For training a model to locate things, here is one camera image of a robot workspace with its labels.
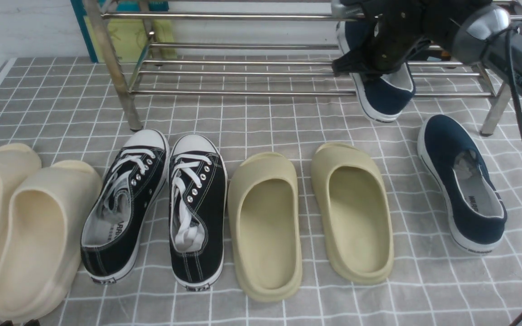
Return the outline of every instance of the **metal rod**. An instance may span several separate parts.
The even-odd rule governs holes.
[[[145,60],[146,64],[195,64],[197,66],[328,66],[332,65],[331,61],[215,61],[215,60]]]
[[[154,48],[219,50],[339,50],[334,44],[154,43]]]
[[[202,90],[180,90],[180,89],[135,89],[132,91],[137,95],[189,95],[189,96],[273,96],[273,97],[340,97],[355,96],[355,91],[202,91]]]
[[[512,14],[510,18],[511,21],[522,21],[522,14]]]
[[[310,96],[310,97],[342,97],[356,96],[356,91],[203,91],[203,90],[186,90],[181,89],[135,89],[131,91],[135,95],[187,95],[187,96],[272,96],[272,97],[294,97],[294,96]],[[491,94],[486,91],[475,92],[419,92],[416,97],[490,97]]]
[[[447,97],[452,99],[458,99],[460,97],[491,97],[492,94],[488,91],[431,91],[425,93],[418,91],[415,97]]]
[[[334,77],[331,72],[174,72],[168,70],[141,70],[141,75],[161,76],[225,76],[225,77]]]
[[[134,67],[134,71],[132,72],[132,76],[130,77],[130,89],[137,88],[142,80],[142,76],[140,75],[140,69],[145,64],[146,57],[149,55],[150,50],[150,40],[146,41],[145,47],[142,49],[140,53],[140,58],[136,62],[136,66]]]
[[[410,67],[462,67],[464,64],[458,61],[409,61]]]
[[[146,1],[141,1],[138,3],[138,6],[142,12],[150,12],[149,3]],[[142,24],[145,27],[146,39],[149,43],[157,42],[156,39],[156,31],[154,30],[155,21],[153,19],[143,19]],[[162,58],[162,54],[160,49],[151,48],[151,54],[153,58]]]
[[[413,72],[412,77],[414,78],[466,78],[466,77],[479,77],[481,76],[478,72]]]
[[[187,59],[164,59],[164,60],[153,60],[148,59],[144,61],[145,64],[164,65],[164,64],[182,64],[182,65],[196,65],[196,66],[306,66],[306,67],[330,67],[331,61],[232,61],[232,60],[187,60]],[[462,66],[461,62],[425,62],[425,61],[413,61],[408,62],[411,67],[424,66],[424,67],[456,67]],[[464,74],[463,72],[456,73],[457,76]]]
[[[270,20],[270,21],[353,21],[355,19],[335,18],[330,14],[274,14],[274,13],[207,13],[207,12],[107,12],[104,19],[212,19],[212,20]]]
[[[140,70],[141,75],[160,76],[219,76],[219,77],[284,77],[284,78],[334,78],[332,72],[183,72],[171,70]],[[458,78],[479,77],[478,72],[413,72],[414,78]]]
[[[478,84],[480,85],[483,91],[490,91],[491,94],[496,95],[495,86],[493,86],[493,82],[491,81],[491,77],[488,75],[487,70],[484,68],[483,64],[479,63],[476,66],[472,66],[471,69],[473,72],[478,72],[481,77],[478,79]]]
[[[116,50],[114,50],[114,45],[112,44],[112,39],[110,38],[106,22],[102,20],[98,1],[83,0],[83,6],[86,9],[93,32],[96,35],[96,41],[99,44],[100,53],[104,58],[104,62],[106,62],[106,67],[108,68],[110,77],[112,77],[112,83],[114,83],[116,94],[118,95],[118,99],[120,99],[120,103],[124,109],[124,115],[128,120],[128,126],[132,130],[141,130],[142,122],[140,121],[138,111],[136,111],[136,106],[134,105],[134,97],[128,92],[128,84],[126,84],[126,78],[122,72],[122,66],[120,66],[120,62],[118,61]]]

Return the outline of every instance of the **gray checkered mat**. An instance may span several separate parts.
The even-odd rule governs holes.
[[[324,58],[328,56],[276,59]],[[251,91],[353,87],[348,78],[183,76],[147,77],[143,83]],[[422,79],[417,84],[420,91],[479,90],[471,79]],[[481,138],[477,130],[489,108],[486,99],[416,99],[389,125],[371,124],[352,97],[139,96],[136,103],[146,127],[161,130],[171,144],[189,132],[211,139],[220,148],[229,176],[241,161],[259,152],[277,151],[291,159],[299,176],[302,286],[283,302],[249,300],[236,281],[226,222],[225,266],[212,291],[188,293],[178,287],[168,250],[168,191],[163,191],[145,220],[133,272],[121,283],[103,287],[80,268],[67,299],[41,318],[43,326],[491,326],[508,324],[522,310],[522,146],[510,108],[495,135]],[[489,256],[468,256],[456,248],[439,188],[416,156],[419,126],[438,113],[462,123],[476,140],[509,212],[505,238]],[[130,135],[105,66],[85,58],[21,58],[0,86],[0,146],[33,146],[44,166],[82,159],[102,175]],[[396,260],[390,278],[379,285],[344,280],[325,254],[309,167],[315,149],[334,141],[352,143],[371,155],[385,180]]]

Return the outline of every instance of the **shoe rack leg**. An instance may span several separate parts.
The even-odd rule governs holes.
[[[484,120],[483,126],[480,130],[481,136],[488,137],[494,134],[495,128],[497,127],[497,124],[499,124],[510,99],[510,87],[508,84],[504,83],[501,85],[497,97],[491,102],[491,110],[488,112],[487,118]]]
[[[147,1],[139,1],[138,6],[140,7],[141,12],[149,12],[149,3]],[[143,25],[145,26],[146,39],[150,42],[157,42],[156,40],[156,31],[154,29],[154,20],[152,19],[143,19]],[[162,58],[160,49],[152,48],[151,52],[153,58]]]
[[[138,111],[136,111],[136,106],[134,105],[134,97],[128,92],[128,84],[126,83],[126,78],[122,72],[122,66],[120,66],[120,62],[118,61],[116,50],[114,50],[112,39],[110,39],[108,27],[102,19],[98,1],[83,0],[83,5],[86,8],[93,32],[100,46],[100,51],[102,52],[102,56],[106,62],[106,67],[108,67],[110,77],[112,77],[112,83],[114,83],[114,88],[116,88],[118,99],[120,99],[120,103],[124,109],[124,114],[128,120],[128,126],[132,131],[142,130],[143,126],[138,116]]]

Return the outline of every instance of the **white rubber sole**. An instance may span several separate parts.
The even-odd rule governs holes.
[[[221,256],[221,264],[219,265],[219,268],[217,268],[215,274],[213,274],[211,277],[207,278],[207,280],[204,280],[202,282],[199,282],[199,283],[188,283],[186,281],[183,281],[181,279],[179,279],[176,274],[174,274],[174,272],[172,272],[172,274],[174,275],[174,278],[176,279],[176,281],[182,285],[185,289],[187,289],[187,291],[191,291],[191,292],[200,292],[200,291],[207,291],[208,289],[211,288],[211,286],[219,279],[219,277],[221,276],[221,273],[223,272],[223,265],[224,265],[224,216],[226,214],[226,206],[227,206],[227,192],[228,192],[228,175],[227,175],[227,167],[225,166],[225,163],[224,163],[224,159],[223,157],[221,156],[221,152],[219,151],[219,149],[217,149],[217,147],[215,146],[215,144],[213,144],[211,142],[211,140],[209,140],[209,138],[206,138],[204,137],[205,139],[207,139],[207,141],[211,144],[211,146],[215,149],[215,151],[217,152],[217,154],[219,154],[219,157],[221,158],[221,164],[223,165],[223,171],[224,171],[224,174],[225,174],[225,196],[224,196],[224,206],[223,206],[223,254]],[[174,149],[176,149],[176,144],[174,145],[174,147],[172,148],[172,153],[174,153]]]
[[[344,54],[350,52],[350,46],[348,45],[345,36],[345,24],[346,23],[344,21],[340,21],[340,31],[336,31],[338,46]],[[383,124],[389,124],[390,122],[396,121],[396,119],[400,117],[400,113],[394,115],[382,114],[373,109],[371,105],[364,105],[364,103],[368,103],[368,98],[366,97],[364,83],[362,83],[360,74],[350,74],[350,77],[352,77],[352,80],[354,80],[354,84],[356,85],[356,95],[358,97],[358,102],[360,103],[362,111],[364,111],[364,116],[366,117],[366,119],[370,120],[371,122],[381,122]]]
[[[484,245],[484,244],[477,244],[472,240],[467,239],[456,227],[456,223],[454,222],[454,215],[452,213],[452,205],[450,202],[450,197],[448,196],[448,193],[446,191],[446,188],[444,187],[443,182],[441,181],[439,174],[437,173],[435,166],[433,165],[430,156],[428,155],[428,151],[426,150],[426,144],[424,143],[424,134],[426,130],[426,125],[428,123],[428,120],[426,120],[422,127],[420,128],[420,132],[418,134],[418,142],[416,144],[416,148],[418,150],[418,156],[420,159],[422,159],[422,162],[428,169],[428,171],[431,173],[431,175],[435,178],[436,183],[439,185],[440,190],[443,194],[444,198],[444,204],[446,205],[446,211],[448,215],[448,229],[450,229],[450,233],[452,235],[452,239],[456,243],[456,245],[464,250],[465,252],[471,253],[471,254],[489,254],[491,251],[493,251],[502,241],[502,238],[492,244]]]
[[[170,146],[168,145],[168,141],[166,140],[166,137],[164,134],[159,132],[158,130],[154,130],[160,134],[162,137],[162,140],[164,141],[164,147],[166,150],[166,161],[164,163],[164,171],[162,173],[162,176],[160,178],[160,181],[158,182],[158,191],[154,194],[153,198],[150,200],[150,203],[147,206],[146,212],[149,212],[151,209],[153,209],[154,203],[156,203],[156,199],[160,195],[160,192],[162,191],[162,188],[164,188],[164,184],[166,183],[166,180],[168,180],[168,165],[170,165]],[[132,271],[134,268],[134,264],[136,263],[136,258],[138,256],[138,251],[140,247],[140,239],[142,235],[142,230],[145,226],[145,221],[143,219],[142,224],[140,225],[140,231],[138,233],[138,239],[136,240],[136,244],[134,246],[134,250],[132,251],[132,255],[130,256],[130,259],[122,269],[120,269],[118,272],[108,275],[108,276],[95,276],[91,273],[87,273],[92,281],[94,283],[98,284],[114,284],[118,282],[119,280],[122,280],[124,277],[128,276],[128,274]]]

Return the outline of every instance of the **navy blue canvas sneaker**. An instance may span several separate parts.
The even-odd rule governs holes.
[[[445,115],[431,117],[420,129],[418,155],[442,190],[454,241],[473,254],[493,251],[507,212],[466,130]]]
[[[336,26],[338,45],[344,54],[358,48],[373,29],[365,20],[341,21]],[[414,97],[416,87],[408,64],[400,70],[374,80],[366,80],[360,74],[350,74],[358,101],[365,116],[377,122],[393,122]]]

